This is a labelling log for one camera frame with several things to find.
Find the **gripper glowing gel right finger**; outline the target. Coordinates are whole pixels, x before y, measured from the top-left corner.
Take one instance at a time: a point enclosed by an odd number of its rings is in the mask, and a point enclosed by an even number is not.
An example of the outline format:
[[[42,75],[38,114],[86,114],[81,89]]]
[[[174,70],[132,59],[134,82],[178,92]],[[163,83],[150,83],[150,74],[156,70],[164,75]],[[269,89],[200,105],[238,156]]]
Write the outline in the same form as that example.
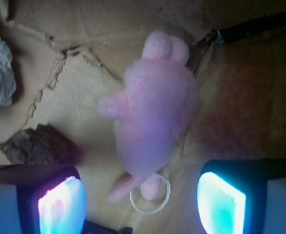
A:
[[[208,161],[197,206],[208,234],[286,234],[286,159]]]

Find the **gripper glowing gel left finger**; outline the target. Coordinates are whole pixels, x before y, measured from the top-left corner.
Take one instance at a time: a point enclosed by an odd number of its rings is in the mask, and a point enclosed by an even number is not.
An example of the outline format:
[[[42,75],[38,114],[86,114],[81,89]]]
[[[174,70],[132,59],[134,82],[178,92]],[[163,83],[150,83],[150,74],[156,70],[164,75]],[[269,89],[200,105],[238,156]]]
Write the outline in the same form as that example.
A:
[[[86,190],[71,165],[0,165],[0,234],[79,234]]]

